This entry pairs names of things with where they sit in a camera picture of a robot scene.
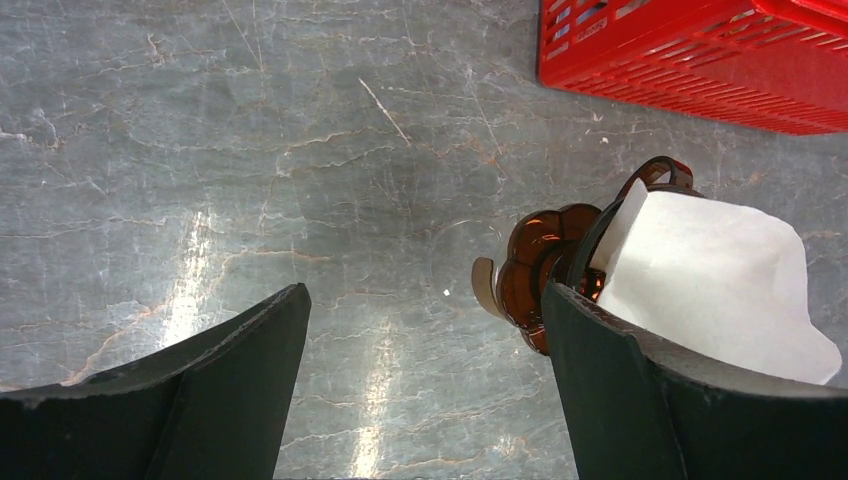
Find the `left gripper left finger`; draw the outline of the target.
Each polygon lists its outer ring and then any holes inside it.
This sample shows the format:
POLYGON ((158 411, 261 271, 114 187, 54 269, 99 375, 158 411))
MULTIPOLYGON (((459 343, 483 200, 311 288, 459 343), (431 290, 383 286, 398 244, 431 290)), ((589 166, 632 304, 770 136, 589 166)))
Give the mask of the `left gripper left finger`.
POLYGON ((311 298, 293 284, 79 383, 1 396, 5 479, 269 479, 311 298))

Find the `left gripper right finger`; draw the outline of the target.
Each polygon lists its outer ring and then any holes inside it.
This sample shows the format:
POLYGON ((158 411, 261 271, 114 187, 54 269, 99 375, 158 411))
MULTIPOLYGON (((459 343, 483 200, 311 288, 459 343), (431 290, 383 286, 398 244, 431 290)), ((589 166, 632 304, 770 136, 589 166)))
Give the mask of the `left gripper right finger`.
POLYGON ((583 479, 843 479, 847 393, 696 353, 549 283, 543 320, 583 479))

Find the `brown transparent dripper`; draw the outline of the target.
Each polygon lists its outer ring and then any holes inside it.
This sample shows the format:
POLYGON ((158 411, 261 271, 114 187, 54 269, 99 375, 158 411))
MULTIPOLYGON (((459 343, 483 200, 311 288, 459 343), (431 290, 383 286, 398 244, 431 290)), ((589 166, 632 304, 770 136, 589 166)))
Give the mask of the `brown transparent dripper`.
POLYGON ((689 166, 668 156, 643 163, 628 178, 615 199, 600 209, 587 203, 526 215, 513 228, 500 268, 479 257, 472 266, 472 288, 481 307, 516 327, 527 346, 547 356, 549 349, 542 318, 542 293, 553 281, 575 289, 597 302, 604 288, 603 267, 590 265, 601 237, 635 183, 647 190, 698 197, 689 166))

